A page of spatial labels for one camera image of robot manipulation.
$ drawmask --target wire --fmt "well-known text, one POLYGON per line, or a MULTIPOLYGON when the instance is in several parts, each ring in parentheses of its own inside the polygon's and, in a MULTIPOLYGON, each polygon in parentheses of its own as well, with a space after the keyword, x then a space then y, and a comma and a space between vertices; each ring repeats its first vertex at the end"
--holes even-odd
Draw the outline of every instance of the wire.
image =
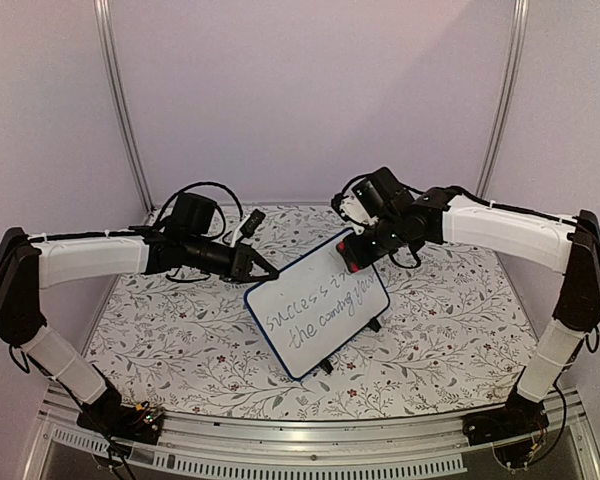
MULTIPOLYGON (((113 473, 113 474, 115 475, 115 477, 116 477, 118 480, 124 480, 124 477, 123 477, 122 475, 120 475, 120 474, 118 473, 118 471, 116 470, 116 468, 117 468, 117 467, 114 467, 114 466, 113 466, 113 454, 111 453, 111 448, 110 448, 110 449, 109 449, 109 451, 108 451, 108 456, 109 456, 109 461, 111 462, 111 463, 109 464, 109 471, 110 471, 111 473, 113 473)), ((127 461, 126 461, 126 460, 125 460, 125 458, 124 458, 124 454, 123 454, 123 455, 120 455, 120 454, 118 454, 118 458, 119 458, 119 459, 120 459, 120 461, 122 462, 122 465, 124 465, 124 468, 125 468, 125 470, 127 471, 127 473, 129 474, 129 477, 130 477, 132 480, 136 480, 136 477, 135 477, 135 475, 133 474, 133 472, 131 471, 131 468, 129 467, 129 464, 127 463, 127 461)))
MULTIPOLYGON (((231 240, 229 240, 229 235, 231 235, 233 232, 227 232, 224 234, 224 236, 222 237, 222 243, 224 243, 225 245, 229 246, 231 245, 231 240)), ((242 240, 244 240, 244 235, 240 235, 238 237, 238 239, 236 240, 236 243, 240 243, 242 242, 242 240)))
POLYGON ((196 283, 196 282, 204 282, 205 280, 209 280, 211 278, 211 275, 207 275, 206 277, 201 277, 201 278, 176 278, 176 275, 178 275, 178 273, 180 273, 182 267, 178 268, 178 270, 176 270, 176 273, 174 273, 173 275, 166 275, 167 280, 169 280, 170 282, 173 283, 196 283))
POLYGON ((560 430, 558 431, 558 436, 556 437, 555 441, 551 444, 549 449, 545 452, 545 454, 542 457, 539 457, 537 459, 532 459, 531 462, 529 462, 529 464, 528 464, 529 467, 531 465, 535 465, 538 462, 541 462, 542 460, 547 458, 553 450, 555 450, 555 448, 558 446, 558 443, 560 442, 560 438, 562 438, 562 434, 564 433, 564 430, 567 426, 567 399, 565 398, 564 393, 562 393, 562 390, 560 390, 560 388, 558 387, 557 379, 553 384, 553 388, 556 389, 556 392, 558 392, 558 395, 560 395, 560 398, 562 399, 562 424, 560 425, 560 430))
POLYGON ((30 237, 30 243, 55 242, 58 240, 79 240, 81 238, 106 238, 106 237, 134 237, 141 236, 141 232, 135 230, 116 230, 113 232, 81 232, 81 233, 58 233, 55 235, 45 235, 30 237))
POLYGON ((240 203, 240 200, 238 200, 238 197, 236 196, 236 194, 233 193, 233 191, 229 187, 227 187, 226 185, 223 185, 221 183, 217 183, 217 182, 195 182, 195 183, 191 183, 191 184, 187 185, 186 187, 181 188, 180 190, 178 190, 177 192, 175 192, 174 194, 172 194, 169 197, 169 199, 165 202, 165 204, 160 209, 160 213, 158 213, 158 216, 156 217, 155 221, 153 222, 153 226, 154 227, 157 226, 157 224, 160 222, 160 220, 162 220, 162 217, 166 213, 167 208, 169 208, 169 205, 171 205, 171 202, 173 202, 178 197, 178 195, 180 195, 181 193, 185 193, 189 190, 192 190, 194 188, 198 188, 198 187, 216 187, 216 188, 219 188, 219 189, 227 192, 229 194, 229 196, 233 199, 234 203, 236 204, 236 207, 238 207, 238 212, 240 214, 240 220, 242 220, 242 217, 244 217, 244 212, 242 210, 242 204, 240 203))
POLYGON ((13 354, 13 350, 13 345, 9 345, 9 356, 11 357, 11 360, 13 360, 13 363, 15 363, 20 370, 29 375, 31 373, 31 368, 29 367, 27 355, 22 350, 20 350, 20 355, 22 355, 22 363, 20 363, 16 356, 13 354))
POLYGON ((537 210, 533 210, 533 209, 526 208, 526 207, 507 205, 505 203, 489 202, 487 200, 484 200, 484 199, 478 197, 477 195, 474 195, 473 193, 468 191, 466 188, 460 187, 458 185, 452 185, 450 187, 447 187, 446 190, 451 190, 451 191, 457 192, 461 195, 464 195, 469 200, 479 203, 483 207, 490 207, 490 208, 494 208, 497 210, 504 210, 506 212, 512 212, 512 213, 521 213, 523 215, 532 215, 534 217, 544 218, 545 220, 550 220, 553 222, 562 222, 562 223, 564 223, 566 225, 570 225, 572 227, 577 226, 576 222, 565 220, 564 218, 560 218, 556 215, 550 215, 548 213, 539 212, 537 210))
POLYGON ((422 195, 424 193, 422 190, 418 190, 417 188, 410 187, 409 185, 405 185, 404 183, 400 183, 400 185, 402 185, 404 188, 406 188, 410 192, 415 193, 416 195, 422 195))
POLYGON ((222 219, 222 230, 220 230, 220 233, 218 233, 217 235, 205 237, 209 240, 217 240, 218 238, 222 237, 227 231, 227 218, 224 216, 224 212, 222 211, 222 208, 220 208, 220 205, 216 205, 216 211, 220 214, 220 218, 222 219))
POLYGON ((598 327, 598 325, 593 327, 593 331, 587 334, 586 345, 587 345, 587 350, 589 350, 590 353, 596 353, 598 351, 598 348, 600 347, 600 328, 598 327), (589 341, 589 338, 591 336, 591 333, 593 333, 593 332, 596 333, 596 343, 594 343, 592 346, 589 341))
POLYGON ((393 263, 393 264, 394 264, 396 267, 399 267, 399 268, 404 268, 404 269, 406 269, 406 270, 412 270, 412 269, 414 269, 414 268, 418 268, 420 265, 422 265, 422 260, 420 260, 420 257, 419 257, 419 256, 418 256, 418 254, 417 254, 417 253, 415 253, 415 252, 411 252, 411 255, 413 256, 413 259, 416 261, 416 263, 415 263, 415 264, 413 264, 413 265, 402 265, 400 262, 398 262, 398 261, 395 259, 395 256, 394 256, 394 255, 395 255, 395 254, 394 254, 393 252, 392 252, 392 253, 390 253, 390 254, 389 254, 389 260, 391 260, 391 263, 393 263))
POLYGON ((598 348, 600 347, 600 329, 598 328, 597 325, 595 327, 593 327, 593 330, 591 333, 587 334, 585 343, 587 345, 587 350, 589 350, 589 353, 596 353, 598 351, 598 348), (596 332, 596 343, 594 343, 593 346, 591 346, 591 343, 589 342, 589 338, 591 336, 591 333, 593 333, 593 332, 596 332))

